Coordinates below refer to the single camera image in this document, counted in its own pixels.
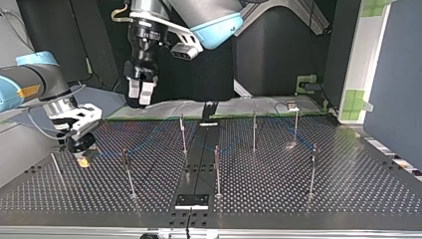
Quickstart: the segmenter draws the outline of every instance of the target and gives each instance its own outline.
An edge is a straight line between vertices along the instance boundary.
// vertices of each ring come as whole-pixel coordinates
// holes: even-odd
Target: orange tag
[[[41,85],[27,87],[18,91],[20,98],[27,98],[36,95],[40,91]]]

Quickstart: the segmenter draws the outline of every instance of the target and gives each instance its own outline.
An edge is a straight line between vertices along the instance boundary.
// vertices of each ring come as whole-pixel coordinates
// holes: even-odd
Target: small white object
[[[132,99],[137,99],[140,92],[140,81],[129,79],[129,94],[128,96]]]
[[[154,83],[143,82],[142,91],[139,96],[139,104],[143,106],[148,106],[151,104],[152,93],[154,92]]]
[[[139,25],[145,26],[145,27],[152,27],[151,23],[148,22],[144,22],[144,21],[138,21],[137,22]]]
[[[373,104],[368,102],[363,102],[363,110],[366,112],[372,112],[373,111]]]

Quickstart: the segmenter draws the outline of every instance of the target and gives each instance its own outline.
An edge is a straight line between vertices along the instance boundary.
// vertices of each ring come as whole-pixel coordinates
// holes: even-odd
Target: light blue robot joint
[[[0,113],[18,108],[24,103],[19,97],[21,87],[13,80],[0,76]]]
[[[240,13],[234,13],[191,28],[193,35],[208,50],[216,49],[223,44],[243,25]]]

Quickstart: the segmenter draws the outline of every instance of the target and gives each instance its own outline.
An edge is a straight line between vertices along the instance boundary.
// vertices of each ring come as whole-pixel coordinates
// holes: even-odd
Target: green tape
[[[360,112],[363,110],[363,95],[365,91],[345,91],[344,102],[341,111],[341,120],[359,120]]]
[[[363,10],[360,17],[382,16],[385,6],[391,3],[391,0],[363,0]]]

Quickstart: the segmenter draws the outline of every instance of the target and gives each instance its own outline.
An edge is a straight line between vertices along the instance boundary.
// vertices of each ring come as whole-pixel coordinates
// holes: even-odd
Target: white wall
[[[0,0],[0,8],[6,8],[20,15],[15,0]],[[8,19],[26,40],[21,23],[9,15]],[[15,66],[17,56],[29,53],[31,51],[23,45],[3,17],[0,17],[0,68]],[[17,113],[0,114],[0,187],[48,156],[50,148],[55,144],[53,140],[42,136],[34,128],[14,122],[1,122]]]
[[[19,8],[15,0],[1,0],[0,8],[6,8],[20,16]],[[25,31],[18,20],[7,15],[24,40],[27,39]],[[15,58],[31,53],[31,51],[19,40],[9,24],[0,17],[0,68],[15,66]]]

